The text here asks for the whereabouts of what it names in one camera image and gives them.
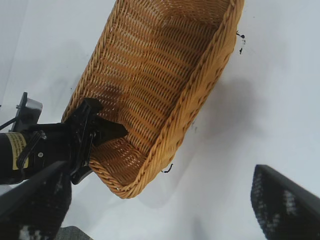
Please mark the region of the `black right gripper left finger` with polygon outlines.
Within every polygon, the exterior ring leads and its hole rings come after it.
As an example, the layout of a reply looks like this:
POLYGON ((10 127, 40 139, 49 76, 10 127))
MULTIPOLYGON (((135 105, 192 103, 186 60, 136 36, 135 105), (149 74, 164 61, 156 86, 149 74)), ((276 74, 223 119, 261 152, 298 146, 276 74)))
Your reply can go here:
POLYGON ((2 240, 53 240, 69 210, 69 164, 57 161, 0 197, 2 240))

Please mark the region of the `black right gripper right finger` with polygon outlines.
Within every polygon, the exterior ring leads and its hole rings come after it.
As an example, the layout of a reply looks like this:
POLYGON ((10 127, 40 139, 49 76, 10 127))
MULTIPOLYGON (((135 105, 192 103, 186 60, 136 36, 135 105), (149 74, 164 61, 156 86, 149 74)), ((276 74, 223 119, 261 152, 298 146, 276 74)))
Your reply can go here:
POLYGON ((320 238, 319 197, 270 166, 255 166, 250 201, 266 239, 320 238))

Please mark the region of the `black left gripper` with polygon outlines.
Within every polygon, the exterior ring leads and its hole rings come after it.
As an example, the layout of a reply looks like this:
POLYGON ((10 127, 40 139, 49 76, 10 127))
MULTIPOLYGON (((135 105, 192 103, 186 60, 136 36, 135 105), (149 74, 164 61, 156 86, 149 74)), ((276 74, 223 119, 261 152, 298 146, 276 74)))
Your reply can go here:
POLYGON ((84 98, 65 122, 31 126, 28 129, 30 132, 41 131, 44 137, 31 152, 34 163, 27 168, 27 176, 57 161, 67 162, 70 180, 74 185, 92 173, 89 167, 92 144, 98 147, 128 134, 122 124, 99 117, 102 108, 97 99, 84 98))

